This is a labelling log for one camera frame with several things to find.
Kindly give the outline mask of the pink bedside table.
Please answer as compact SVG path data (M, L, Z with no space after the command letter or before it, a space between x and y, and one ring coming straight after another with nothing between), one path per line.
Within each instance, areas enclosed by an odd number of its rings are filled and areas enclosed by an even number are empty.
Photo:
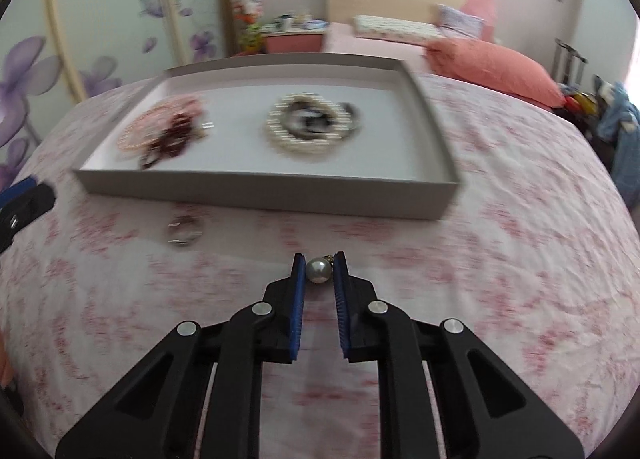
M281 30L274 25L260 30L267 53L317 53L322 51L326 27Z

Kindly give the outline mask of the plush toy display tube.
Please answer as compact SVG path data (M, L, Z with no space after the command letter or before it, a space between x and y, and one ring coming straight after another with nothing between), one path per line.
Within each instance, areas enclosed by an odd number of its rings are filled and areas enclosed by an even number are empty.
M260 21L264 0L230 0L235 41L241 53L254 54L262 49Z

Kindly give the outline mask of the floral white pillow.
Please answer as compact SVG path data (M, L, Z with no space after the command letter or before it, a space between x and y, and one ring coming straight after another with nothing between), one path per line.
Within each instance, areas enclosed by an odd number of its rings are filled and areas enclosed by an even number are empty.
M357 15L352 20L357 37L425 46L444 35L430 23L413 22L397 18Z

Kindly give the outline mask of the single pearl earring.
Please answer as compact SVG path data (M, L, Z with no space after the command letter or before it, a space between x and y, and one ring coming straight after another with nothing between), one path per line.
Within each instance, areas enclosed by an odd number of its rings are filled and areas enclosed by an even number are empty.
M309 283L327 283L333 277L333 257L324 255L311 259L306 264L305 274Z

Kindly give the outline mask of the pink floral tablecloth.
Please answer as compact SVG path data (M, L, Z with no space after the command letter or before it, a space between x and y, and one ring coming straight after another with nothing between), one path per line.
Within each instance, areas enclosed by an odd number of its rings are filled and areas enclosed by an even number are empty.
M25 172L54 209L1 260L1 329L46 450L177 323L227 320L291 269L344 252L411 317L470 327L595 450L639 384L639 236L585 138L477 86L420 81L462 175L436 223L90 196L72 163L137 92L91 98Z

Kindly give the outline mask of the lilac pillow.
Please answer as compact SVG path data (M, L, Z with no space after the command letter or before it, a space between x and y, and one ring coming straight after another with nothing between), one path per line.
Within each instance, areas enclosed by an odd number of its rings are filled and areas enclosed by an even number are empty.
M461 37L480 39L485 28L484 19L466 14L445 4L438 4L438 26Z

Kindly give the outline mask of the grey cardboard tray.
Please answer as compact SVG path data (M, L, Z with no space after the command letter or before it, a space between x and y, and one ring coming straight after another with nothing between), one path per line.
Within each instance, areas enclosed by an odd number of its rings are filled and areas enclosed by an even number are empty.
M142 169L124 133L188 95L201 130ZM437 220L461 183L433 109L400 60L336 53L171 68L118 109L73 165L90 193L230 208Z

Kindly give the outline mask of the pink bed with headboard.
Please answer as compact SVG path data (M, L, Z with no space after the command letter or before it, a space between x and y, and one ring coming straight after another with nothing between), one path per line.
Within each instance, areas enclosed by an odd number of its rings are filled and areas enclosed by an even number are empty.
M424 56L425 46L357 37L352 20L357 15L412 20L437 26L444 38L473 39L461 37L440 28L438 4L445 4L484 19L483 37L477 40L501 45L495 38L497 18L495 0L326 0L329 26L324 35L322 49L327 53L397 58L417 74L434 74Z

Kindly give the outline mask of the wardrobe with flower doors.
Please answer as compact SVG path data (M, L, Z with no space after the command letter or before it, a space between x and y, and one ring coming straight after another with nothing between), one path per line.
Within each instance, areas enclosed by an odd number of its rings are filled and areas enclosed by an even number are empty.
M76 104L228 53L224 0L10 0L1 14L1 185Z

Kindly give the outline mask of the blue plush robe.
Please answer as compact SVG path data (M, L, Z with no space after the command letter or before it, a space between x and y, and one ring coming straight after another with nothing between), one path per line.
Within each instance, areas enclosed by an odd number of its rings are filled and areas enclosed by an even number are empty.
M639 205L639 109L620 82L595 75L593 89L601 110L597 137L615 146L611 178L627 208L634 210Z

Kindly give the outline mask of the dark wooden chair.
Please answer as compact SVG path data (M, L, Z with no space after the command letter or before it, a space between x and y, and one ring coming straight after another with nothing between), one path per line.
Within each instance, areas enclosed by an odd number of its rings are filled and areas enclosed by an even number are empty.
M552 79L563 84L563 86L571 86L578 89L582 84L582 76L588 60L561 39L555 38L554 42L555 49L551 66Z

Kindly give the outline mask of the folded orange duvet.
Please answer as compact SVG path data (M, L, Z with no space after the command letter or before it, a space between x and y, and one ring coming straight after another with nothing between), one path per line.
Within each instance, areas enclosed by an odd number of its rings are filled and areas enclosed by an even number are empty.
M521 98L549 109L564 96L548 72L526 55L477 39L441 38L425 45L434 74Z

